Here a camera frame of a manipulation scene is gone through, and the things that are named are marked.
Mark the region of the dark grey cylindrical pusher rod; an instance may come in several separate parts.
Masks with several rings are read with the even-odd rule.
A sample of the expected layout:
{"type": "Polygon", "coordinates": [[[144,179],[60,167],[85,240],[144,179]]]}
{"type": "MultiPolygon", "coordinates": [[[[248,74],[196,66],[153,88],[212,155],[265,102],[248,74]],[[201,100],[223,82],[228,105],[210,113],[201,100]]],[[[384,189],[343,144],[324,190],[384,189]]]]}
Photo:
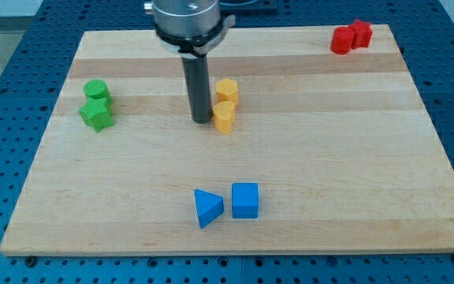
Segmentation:
{"type": "Polygon", "coordinates": [[[207,57],[182,58],[192,120],[205,124],[212,118],[207,57]]]}

